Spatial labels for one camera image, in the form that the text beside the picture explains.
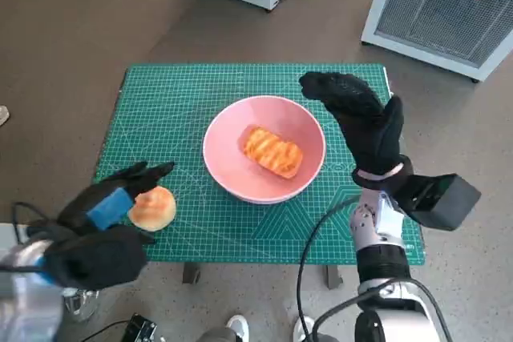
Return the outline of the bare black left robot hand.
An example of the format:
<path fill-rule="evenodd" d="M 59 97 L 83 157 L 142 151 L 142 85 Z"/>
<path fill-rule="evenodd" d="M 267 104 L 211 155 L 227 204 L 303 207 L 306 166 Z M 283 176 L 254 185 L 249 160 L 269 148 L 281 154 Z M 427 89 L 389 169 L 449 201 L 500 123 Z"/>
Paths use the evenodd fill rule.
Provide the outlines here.
<path fill-rule="evenodd" d="M 157 187 L 174 166 L 166 162 L 149 167 L 142 161 L 117 171 L 83 189 L 59 213 L 57 224 L 78 235 L 105 231 L 118 224 L 134 206 L 135 198 Z"/>

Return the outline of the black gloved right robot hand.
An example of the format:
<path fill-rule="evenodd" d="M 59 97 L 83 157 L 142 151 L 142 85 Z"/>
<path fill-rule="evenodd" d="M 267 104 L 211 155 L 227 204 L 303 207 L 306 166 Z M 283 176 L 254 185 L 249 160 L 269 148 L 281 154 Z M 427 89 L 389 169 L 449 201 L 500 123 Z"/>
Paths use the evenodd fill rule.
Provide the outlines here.
<path fill-rule="evenodd" d="M 383 105 L 369 84 L 352 74 L 307 72 L 299 83 L 307 99 L 322 102 L 336 119 L 358 169 L 384 175 L 401 162 L 404 115 L 398 96 Z"/>

